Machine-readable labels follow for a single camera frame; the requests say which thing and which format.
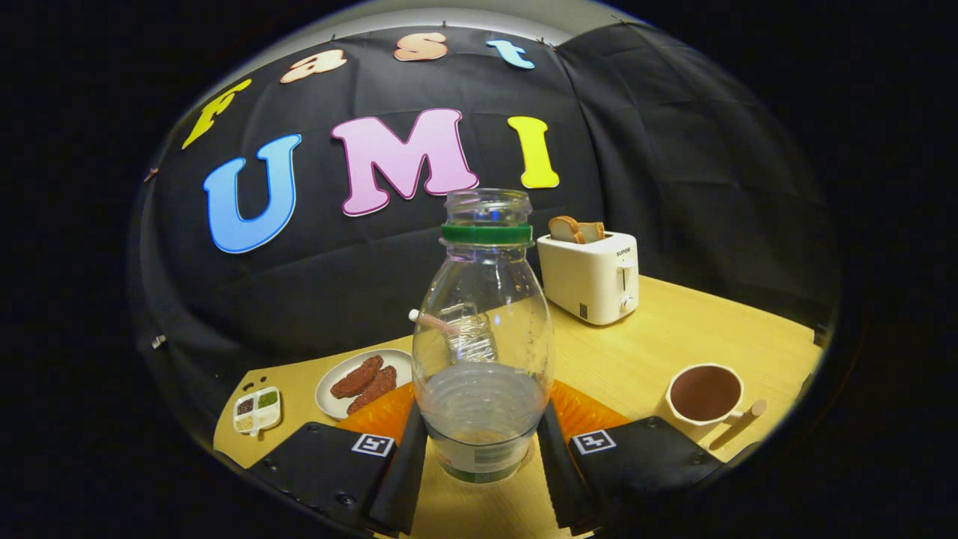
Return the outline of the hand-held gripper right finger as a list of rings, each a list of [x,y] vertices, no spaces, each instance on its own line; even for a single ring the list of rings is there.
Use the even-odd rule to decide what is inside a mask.
[[[663,418],[626,418],[560,381],[537,435],[555,521],[575,535],[674,513],[724,468]]]

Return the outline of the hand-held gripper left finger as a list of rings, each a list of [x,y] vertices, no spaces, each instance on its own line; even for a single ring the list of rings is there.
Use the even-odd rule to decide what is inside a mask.
[[[308,422],[249,469],[337,536],[410,535],[427,431],[411,383],[338,426]]]

